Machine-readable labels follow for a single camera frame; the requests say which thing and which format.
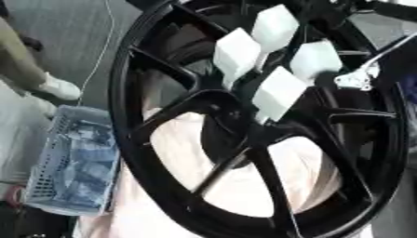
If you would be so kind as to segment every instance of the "white foam block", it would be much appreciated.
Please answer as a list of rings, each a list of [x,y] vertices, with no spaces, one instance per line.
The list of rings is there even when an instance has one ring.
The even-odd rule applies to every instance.
[[[308,85],[284,67],[277,67],[261,84],[252,99],[262,117],[278,121],[303,94]]]
[[[343,63],[333,44],[319,41],[303,44],[290,63],[294,75],[303,80],[314,80],[322,72],[338,72]]]
[[[261,46],[243,29],[238,28],[217,41],[213,63],[224,74],[223,84],[229,88],[255,66]]]
[[[263,53],[271,53],[287,46],[299,26],[287,8],[278,5],[258,14],[252,37],[261,44]]]

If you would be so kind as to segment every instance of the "wire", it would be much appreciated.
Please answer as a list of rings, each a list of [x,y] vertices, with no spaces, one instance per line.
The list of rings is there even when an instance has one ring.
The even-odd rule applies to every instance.
[[[115,20],[114,20],[113,11],[112,11],[112,9],[110,8],[110,0],[104,0],[104,3],[105,3],[105,5],[106,5],[106,8],[107,8],[107,13],[108,13],[108,16],[109,16],[110,21],[111,21],[110,32],[109,32],[109,34],[107,35],[106,43],[104,44],[104,47],[103,47],[103,49],[102,49],[102,51],[101,51],[101,53],[100,53],[99,57],[97,58],[97,62],[96,62],[96,64],[94,65],[93,70],[91,71],[91,73],[90,73],[90,74],[89,74],[89,76],[87,77],[86,81],[84,81],[83,86],[81,87],[81,96],[80,96],[80,99],[78,100],[78,102],[77,102],[77,104],[76,104],[76,106],[77,106],[77,107],[81,106],[81,103],[82,103],[82,101],[83,101],[83,97],[84,97],[84,93],[85,93],[85,91],[86,91],[86,87],[87,87],[88,83],[91,81],[91,78],[94,76],[94,74],[96,74],[97,70],[99,69],[100,64],[101,64],[101,62],[102,62],[102,59],[103,59],[103,57],[104,57],[104,55],[105,55],[105,53],[106,53],[106,51],[107,51],[107,48],[109,47],[110,42],[111,42],[111,40],[112,40],[112,38],[113,38],[113,34],[114,34],[114,26],[115,26],[115,24],[114,24],[114,23],[115,23]]]

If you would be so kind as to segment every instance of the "black frame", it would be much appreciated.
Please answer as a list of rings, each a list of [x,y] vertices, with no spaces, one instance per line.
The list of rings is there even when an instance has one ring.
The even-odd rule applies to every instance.
[[[218,2],[220,1],[210,0],[206,1],[206,4]],[[304,8],[297,5],[296,1],[290,2],[289,9],[298,13],[296,15],[302,19],[310,20],[313,17],[326,21],[328,23],[326,31],[333,38],[344,41],[348,39],[347,42],[355,45],[356,48],[366,48],[371,54],[375,53],[368,39],[344,17],[344,9],[335,11],[332,5],[324,3],[316,8],[316,11],[304,11]],[[275,1],[257,1],[257,3],[270,6]],[[212,86],[202,89],[201,86],[204,84],[199,81],[198,75],[190,72],[180,63],[173,64],[159,59],[141,48],[142,42],[149,41],[149,31],[161,21],[175,20],[177,23],[185,23],[191,20],[194,26],[212,36],[213,39],[218,39],[228,33],[227,29],[198,13],[204,12],[204,9],[209,10],[208,7],[201,7],[200,4],[201,1],[194,1],[183,6],[176,1],[163,1],[153,6],[135,22],[116,55],[109,89],[110,108],[117,142],[133,175],[167,215],[186,229],[205,237],[276,237],[277,235],[280,235],[279,237],[344,237],[359,231],[389,202],[405,167],[407,119],[398,86],[394,86],[387,92],[374,92],[370,95],[380,101],[381,108],[386,112],[317,107],[307,113],[290,111],[279,124],[268,122],[266,126],[258,126],[249,123],[248,120],[236,122],[240,128],[248,128],[248,134],[238,135],[242,138],[241,143],[235,148],[232,156],[217,164],[208,178],[194,192],[185,190],[158,162],[155,151],[149,144],[149,136],[157,126],[176,115],[183,112],[216,115],[236,111],[246,114],[240,98],[233,93]],[[284,57],[284,60],[290,58],[298,45],[297,37],[294,37],[290,44],[294,50],[288,50],[289,57]],[[190,92],[143,123],[143,116],[140,112],[141,99],[132,98],[132,93],[128,93],[131,89],[127,88],[128,67],[130,69],[157,68],[171,75]],[[383,133],[387,137],[375,145],[373,153],[376,154],[374,156],[387,158],[386,160],[390,162],[383,165],[374,163],[372,168],[378,169],[379,172],[365,176],[356,165],[352,164],[349,151],[343,147],[331,127],[333,123],[369,121],[382,121],[384,124]],[[264,138],[262,141],[253,139],[258,138],[259,135]],[[294,215],[290,211],[280,179],[276,171],[271,169],[273,168],[271,160],[263,146],[293,136],[305,136],[312,139],[332,157],[333,162],[343,174],[344,184],[348,184],[343,187],[343,193],[348,197],[349,205],[336,205],[334,207],[337,209],[329,211],[326,205],[332,202],[330,199],[325,204],[302,214]],[[276,211],[282,211],[280,215],[284,216],[273,216],[271,219],[244,218],[209,205],[201,199],[201,195],[212,182],[236,164],[236,157],[242,152],[247,152],[251,158],[250,161],[260,170],[272,194]],[[383,173],[389,174],[390,179],[381,183],[378,179]],[[317,214],[336,216],[336,218],[323,219]],[[312,220],[319,221],[321,225],[310,224]]]

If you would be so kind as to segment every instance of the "shoe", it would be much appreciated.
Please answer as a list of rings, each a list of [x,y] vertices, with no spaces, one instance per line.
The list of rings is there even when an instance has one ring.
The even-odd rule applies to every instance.
[[[50,103],[47,100],[37,98],[29,93],[26,95],[26,98],[46,117],[52,118],[55,116],[55,113],[57,112],[57,107],[54,104]]]
[[[78,86],[58,79],[49,73],[46,73],[46,75],[47,80],[38,87],[39,91],[52,94],[55,97],[64,100],[77,100],[81,97],[81,90]]]

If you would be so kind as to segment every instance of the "plastic crate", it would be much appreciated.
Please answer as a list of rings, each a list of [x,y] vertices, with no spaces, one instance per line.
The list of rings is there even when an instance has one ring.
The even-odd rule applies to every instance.
[[[71,124],[78,120],[104,125],[111,124],[110,115],[106,111],[86,107],[60,106],[52,122],[52,127],[48,131],[47,143],[38,164],[32,170],[23,201],[26,205],[64,216],[98,216],[105,213],[106,208],[111,205],[112,189],[117,179],[119,151],[116,153],[111,169],[114,177],[113,183],[106,188],[105,203],[99,208],[71,205],[53,200],[56,195],[53,176],[62,171],[70,162],[71,140],[60,137],[59,134],[67,133]]]

